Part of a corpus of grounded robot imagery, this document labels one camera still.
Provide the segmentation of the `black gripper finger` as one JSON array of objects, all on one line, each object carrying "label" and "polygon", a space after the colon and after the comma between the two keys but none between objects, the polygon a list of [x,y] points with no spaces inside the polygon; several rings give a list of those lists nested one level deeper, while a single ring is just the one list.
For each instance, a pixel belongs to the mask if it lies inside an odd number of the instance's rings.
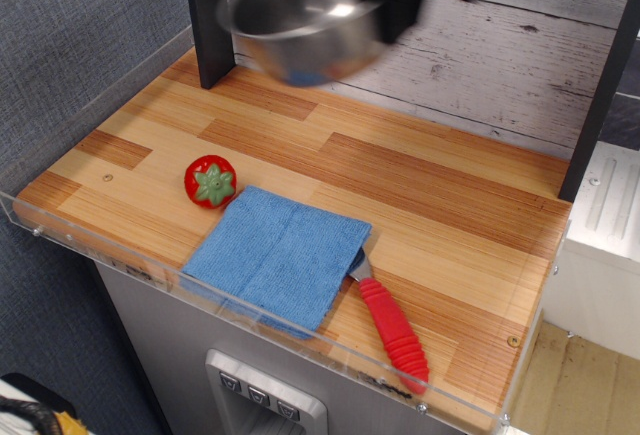
[{"label": "black gripper finger", "polygon": [[392,45],[416,23],[422,0],[375,1],[379,3],[374,16],[379,39],[386,45]]}]

